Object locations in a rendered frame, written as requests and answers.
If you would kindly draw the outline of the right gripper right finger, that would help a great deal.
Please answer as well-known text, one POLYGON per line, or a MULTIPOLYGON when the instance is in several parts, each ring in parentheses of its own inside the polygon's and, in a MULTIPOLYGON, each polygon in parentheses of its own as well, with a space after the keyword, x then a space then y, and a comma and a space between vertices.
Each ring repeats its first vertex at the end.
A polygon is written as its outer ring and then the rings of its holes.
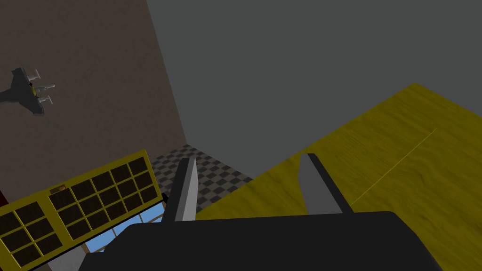
POLYGON ((298 182, 308 214, 353 212, 316 154, 301 154, 298 182))

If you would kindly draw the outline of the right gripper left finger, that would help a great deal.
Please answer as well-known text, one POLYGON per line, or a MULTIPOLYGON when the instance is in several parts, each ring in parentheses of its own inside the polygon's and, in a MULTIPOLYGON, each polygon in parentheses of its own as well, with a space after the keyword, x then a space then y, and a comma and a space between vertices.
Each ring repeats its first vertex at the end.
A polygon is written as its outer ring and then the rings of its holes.
POLYGON ((194 157, 183 158, 178 164, 162 221, 194 221, 197 198, 198 172, 196 159, 194 157))

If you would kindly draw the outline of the yellow framed glass door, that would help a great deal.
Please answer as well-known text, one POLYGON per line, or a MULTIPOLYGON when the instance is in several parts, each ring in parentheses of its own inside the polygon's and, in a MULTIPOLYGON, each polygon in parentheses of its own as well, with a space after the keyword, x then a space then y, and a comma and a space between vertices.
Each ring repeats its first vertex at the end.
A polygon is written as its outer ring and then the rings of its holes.
POLYGON ((0 207, 0 270, 31 271, 159 204, 145 150, 0 207))

